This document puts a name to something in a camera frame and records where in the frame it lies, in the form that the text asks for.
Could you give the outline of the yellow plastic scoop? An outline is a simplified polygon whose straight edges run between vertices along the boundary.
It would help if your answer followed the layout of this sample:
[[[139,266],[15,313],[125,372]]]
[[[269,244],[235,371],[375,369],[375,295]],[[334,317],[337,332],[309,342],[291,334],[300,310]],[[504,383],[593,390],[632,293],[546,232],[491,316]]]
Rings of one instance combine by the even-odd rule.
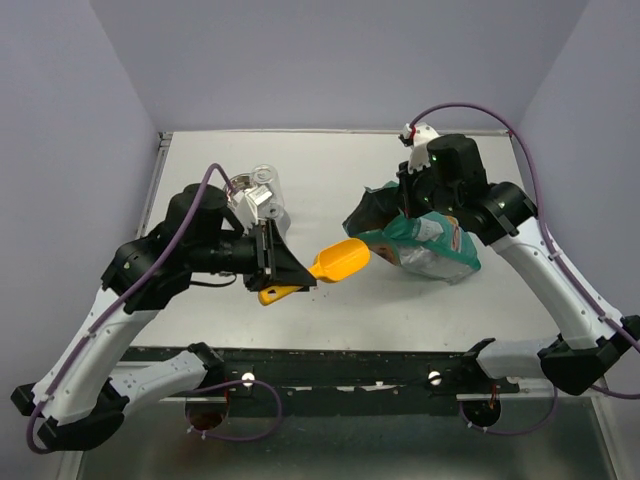
[[[319,252],[308,272],[321,282],[338,283],[362,270],[369,260],[367,245],[362,240],[349,238]],[[258,293],[258,300],[268,306],[303,289],[303,286],[292,285],[268,287]]]

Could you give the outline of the green pet food bag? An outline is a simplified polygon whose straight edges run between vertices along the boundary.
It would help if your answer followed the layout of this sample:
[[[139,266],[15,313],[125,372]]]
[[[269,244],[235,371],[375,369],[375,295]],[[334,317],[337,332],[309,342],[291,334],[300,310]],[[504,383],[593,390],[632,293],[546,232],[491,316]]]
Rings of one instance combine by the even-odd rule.
[[[397,206],[398,184],[367,187],[342,227],[388,263],[430,280],[458,283],[481,270],[471,236],[437,212],[407,218]]]

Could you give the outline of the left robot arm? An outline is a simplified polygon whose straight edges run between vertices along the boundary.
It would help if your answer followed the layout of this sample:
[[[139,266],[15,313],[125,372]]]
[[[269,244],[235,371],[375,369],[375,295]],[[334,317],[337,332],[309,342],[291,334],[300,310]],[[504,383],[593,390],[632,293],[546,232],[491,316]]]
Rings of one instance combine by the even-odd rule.
[[[274,221],[246,230],[223,190],[185,187],[148,235],[118,248],[90,313],[52,369],[13,391],[13,404],[29,419],[26,437],[33,452],[91,450],[139,407],[189,391],[209,395],[220,387],[226,379],[223,360],[204,343],[131,376],[113,373],[135,337],[190,288],[195,273],[240,275],[250,292],[316,284]]]

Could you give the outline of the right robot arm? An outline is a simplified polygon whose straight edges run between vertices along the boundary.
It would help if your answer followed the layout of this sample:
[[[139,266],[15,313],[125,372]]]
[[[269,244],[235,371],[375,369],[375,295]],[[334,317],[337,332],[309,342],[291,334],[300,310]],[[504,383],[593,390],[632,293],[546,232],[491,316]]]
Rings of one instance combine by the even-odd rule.
[[[516,184],[487,179],[476,142],[440,135],[428,125],[399,136],[411,152],[399,166],[401,211],[409,218],[438,212],[455,218],[523,279],[557,325],[549,339],[486,340],[460,367],[480,392],[506,377],[546,379],[581,395],[639,341],[639,318],[625,316],[586,280],[543,222],[542,208]]]

